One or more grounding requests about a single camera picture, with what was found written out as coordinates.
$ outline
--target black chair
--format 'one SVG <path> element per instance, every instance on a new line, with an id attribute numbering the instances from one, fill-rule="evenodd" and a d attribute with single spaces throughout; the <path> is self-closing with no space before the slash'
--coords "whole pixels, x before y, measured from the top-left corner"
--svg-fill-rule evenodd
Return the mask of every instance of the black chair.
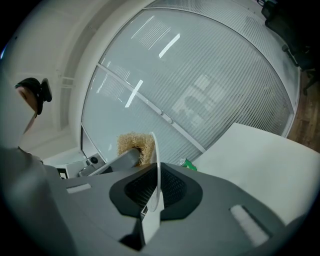
<path id="1" fill-rule="evenodd" d="M 282 50 L 287 53 L 296 67 L 306 71 L 309 82 L 303 88 L 303 94 L 307 95 L 307 89 L 315 84 L 319 77 L 315 70 L 316 67 L 312 48 L 304 41 L 299 34 L 298 25 L 290 14 L 278 4 L 271 1 L 263 5 L 262 15 L 266 18 L 265 26 L 277 33 L 287 45 L 282 46 Z"/>

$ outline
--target green object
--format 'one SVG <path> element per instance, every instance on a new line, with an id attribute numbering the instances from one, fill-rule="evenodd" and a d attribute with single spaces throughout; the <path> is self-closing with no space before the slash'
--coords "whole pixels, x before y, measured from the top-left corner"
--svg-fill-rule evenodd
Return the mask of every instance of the green object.
<path id="1" fill-rule="evenodd" d="M 185 168 L 189 168 L 191 170 L 194 170 L 196 171 L 197 170 L 197 167 L 195 167 L 192 162 L 190 162 L 188 159 L 186 158 L 181 158 L 180 161 L 179 161 L 179 165 L 180 166 L 183 166 Z"/>

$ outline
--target white ceiling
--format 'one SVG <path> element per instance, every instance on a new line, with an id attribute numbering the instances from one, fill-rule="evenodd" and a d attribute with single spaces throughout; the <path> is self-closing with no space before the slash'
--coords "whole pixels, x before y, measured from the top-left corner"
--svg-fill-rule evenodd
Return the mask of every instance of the white ceiling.
<path id="1" fill-rule="evenodd" d="M 34 77 L 40 82 L 43 78 L 48 78 L 53 96 L 52 102 L 43 104 L 42 114 L 36 118 L 25 137 L 43 134 L 44 131 L 48 134 L 57 132 L 58 136 L 59 131 L 64 128 L 60 124 L 60 115 L 68 116 L 69 101 L 63 99 L 66 105 L 61 105 L 62 75 L 76 44 L 75 39 L 81 33 L 87 33 L 88 42 L 90 41 L 94 32 L 86 25 L 107 2 L 108 0 L 45 0 L 28 15 L 8 42 L 1 69 L 10 84 L 14 86 L 28 77 Z M 73 54 L 81 56 L 82 51 L 83 49 Z"/>

